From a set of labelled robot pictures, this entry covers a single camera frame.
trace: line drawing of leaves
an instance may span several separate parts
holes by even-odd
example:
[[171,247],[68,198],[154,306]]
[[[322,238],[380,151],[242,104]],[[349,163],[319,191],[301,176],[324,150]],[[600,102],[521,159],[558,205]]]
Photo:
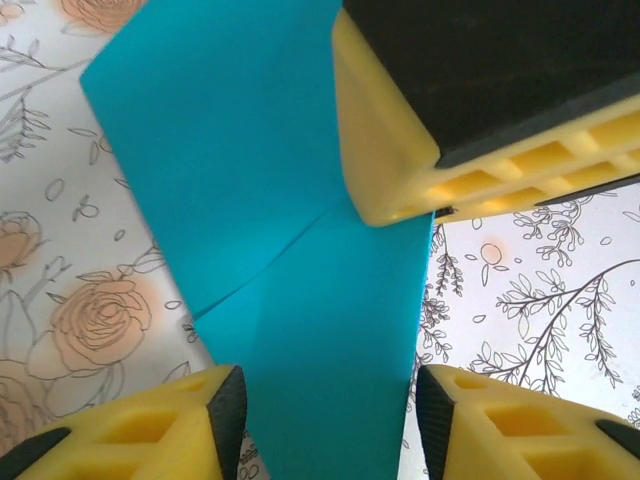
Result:
[[27,109],[26,98],[31,93],[27,88],[9,108],[5,116],[0,119],[0,160],[9,163],[14,157],[24,158],[21,148],[33,148],[35,145],[26,142],[29,140],[46,140],[36,133],[32,127],[43,130],[51,130],[49,126],[40,120],[30,118],[31,110]]
[[96,218],[98,215],[100,215],[100,209],[89,203],[89,195],[85,194],[80,199],[79,206],[74,209],[71,219],[73,222],[77,222],[81,216],[84,218]]
[[576,223],[582,216],[584,206],[593,198],[591,195],[559,205],[543,206],[529,214],[517,212],[513,214],[513,223],[528,229],[522,236],[525,240],[542,240],[546,237],[553,242],[536,248],[542,260],[548,261],[555,256],[559,267],[570,267],[573,264],[570,253],[584,244],[584,237],[576,228]]
[[169,372],[169,374],[165,377],[162,383],[167,383],[172,380],[177,380],[178,378],[183,378],[188,375],[191,375],[191,364],[186,361],[175,367],[173,370]]
[[[564,340],[567,329],[566,312],[573,305],[582,307],[587,318],[580,327],[579,334],[589,346],[590,353],[584,359],[595,362],[598,370],[615,389],[616,385],[622,383],[622,378],[609,363],[616,355],[604,336],[606,320],[603,312],[610,311],[611,305],[616,301],[608,293],[609,286],[605,276],[625,265],[636,263],[640,263],[640,258],[617,263],[573,289],[566,288],[565,282],[554,269],[549,274],[536,271],[538,279],[550,287],[550,293],[534,288],[528,277],[518,275],[518,283],[511,282],[513,289],[499,296],[496,306],[508,318],[518,317],[518,333],[524,344],[531,346],[530,350],[527,351],[527,348],[519,344],[519,358],[508,352],[498,352],[496,357],[495,354],[492,355],[491,346],[484,342],[469,369],[514,385],[528,386],[536,391],[559,396],[557,386],[564,382],[563,352],[569,351]],[[529,317],[543,311],[545,306],[548,306],[551,318],[540,335],[531,336]],[[511,365],[503,367],[498,358],[507,360]],[[534,377],[536,371],[540,370],[542,372],[538,378]]]
[[107,272],[106,270],[85,273],[83,275],[78,275],[76,278],[78,280],[82,280],[83,282],[89,283],[104,283],[112,282],[115,280],[113,278],[113,275],[111,275],[111,273]]
[[51,300],[53,300],[54,302],[56,302],[59,305],[62,305],[64,302],[67,301],[67,299],[65,297],[63,297],[62,295],[58,295],[56,293],[47,292],[47,295],[49,296],[49,298]]
[[482,273],[480,277],[482,279],[482,286],[486,287],[487,283],[489,282],[489,264],[488,263],[485,263],[482,266]]
[[167,310],[175,310],[177,308],[180,308],[181,305],[182,302],[180,300],[170,300],[164,303],[164,308],[166,308]]
[[29,348],[36,341],[36,327],[29,316],[22,298],[9,290],[0,297],[0,331],[2,351],[5,360],[26,361]]
[[91,142],[91,149],[89,151],[89,165],[95,165],[100,157],[100,147],[95,140]]
[[64,192],[65,183],[62,178],[56,178],[53,180],[44,190],[44,198],[49,202],[55,202],[62,192]]
[[433,234],[432,253],[437,250],[440,245],[444,247],[444,253],[442,253],[436,262],[439,264],[438,273],[436,274],[436,295],[442,297],[444,291],[447,289],[447,285],[451,283],[453,287],[453,293],[462,296],[462,289],[464,279],[462,277],[462,270],[457,267],[458,259],[449,254],[449,247],[447,245],[447,235],[444,229],[444,225],[439,224],[436,226],[436,230]]
[[124,178],[114,178],[113,179],[118,185],[126,188],[127,190],[131,190],[131,187],[129,187],[129,183],[124,179]]
[[622,214],[627,217],[629,220],[636,222],[636,223],[640,223],[640,215],[638,215],[636,212],[622,212]]
[[98,136],[98,134],[96,132],[94,132],[93,130],[86,129],[86,128],[72,127],[72,128],[67,128],[67,130],[69,130],[71,133],[74,133],[76,135],[80,135],[81,137],[95,138],[95,137]]

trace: yellow plastic piece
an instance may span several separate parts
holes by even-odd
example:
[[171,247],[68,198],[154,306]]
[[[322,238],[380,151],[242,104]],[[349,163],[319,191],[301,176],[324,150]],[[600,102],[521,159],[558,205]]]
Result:
[[429,370],[456,402],[444,480],[640,478],[640,462],[595,425],[625,420],[457,368]]
[[76,413],[37,432],[71,433],[18,480],[223,480],[206,408],[230,367],[214,367]]
[[449,206],[457,212],[440,221],[526,210],[640,172],[640,95],[436,169],[438,145],[344,10],[333,51],[344,177],[369,225]]

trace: rose drawing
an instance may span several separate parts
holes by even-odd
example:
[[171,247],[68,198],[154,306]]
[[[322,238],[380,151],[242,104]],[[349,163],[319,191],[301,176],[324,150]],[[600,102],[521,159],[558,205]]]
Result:
[[22,363],[0,360],[0,456],[48,423],[45,394]]
[[85,27],[115,33],[142,7],[145,0],[60,0],[64,11]]
[[51,316],[51,330],[38,339],[27,360],[29,372],[38,378],[86,377],[120,362],[150,327],[149,305],[134,282],[109,272],[78,278],[85,284],[69,298],[49,294],[60,305]]
[[35,218],[26,212],[0,215],[0,279],[2,274],[11,278],[11,270],[24,265],[40,245],[42,233]]

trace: teal paper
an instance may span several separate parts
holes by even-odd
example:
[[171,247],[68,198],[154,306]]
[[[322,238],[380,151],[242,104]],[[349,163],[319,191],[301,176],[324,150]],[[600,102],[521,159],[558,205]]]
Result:
[[276,480],[395,480],[431,218],[346,193],[337,0],[151,0],[82,84]]
[[345,198],[196,324],[245,369],[274,479],[397,478],[430,223],[367,228]]

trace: floral patterned paper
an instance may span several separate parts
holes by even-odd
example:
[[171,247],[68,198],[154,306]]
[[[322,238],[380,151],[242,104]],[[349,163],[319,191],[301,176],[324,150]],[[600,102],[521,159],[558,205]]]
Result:
[[[0,0],[0,454],[211,364],[78,84],[142,0]],[[640,187],[434,232],[416,367],[640,427]],[[245,435],[238,478],[269,476]],[[400,479],[427,478],[409,394]]]

